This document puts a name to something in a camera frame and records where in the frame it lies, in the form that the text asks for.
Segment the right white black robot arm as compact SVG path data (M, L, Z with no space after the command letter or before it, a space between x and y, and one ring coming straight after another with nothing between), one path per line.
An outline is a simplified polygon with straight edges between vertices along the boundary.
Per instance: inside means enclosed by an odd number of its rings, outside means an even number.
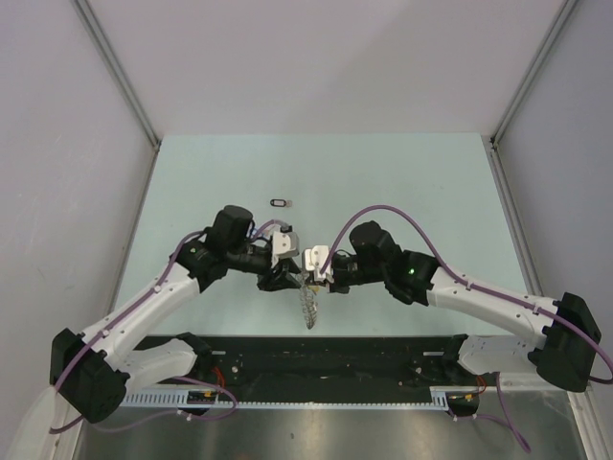
M559 299L505 292L456 274L434 254L401 248L371 220L350 232L353 251L332 248L316 272L332 292L382 283L399 302L458 311L521 338L527 359L548 383L582 392L602 333L585 300L566 292Z

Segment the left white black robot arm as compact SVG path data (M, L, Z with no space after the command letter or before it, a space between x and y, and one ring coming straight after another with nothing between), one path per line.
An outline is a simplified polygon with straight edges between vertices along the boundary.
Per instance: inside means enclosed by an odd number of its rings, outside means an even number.
M186 235L167 265L143 291L80 333L64 329L51 346L50 384L96 424L135 391L168 379L199 383L212 371L211 350L191 333L145 351L137 345L174 311L231 270L252 274L261 291L297 289L299 239L293 228L271 220L265 237L252 214L227 205L212 225Z

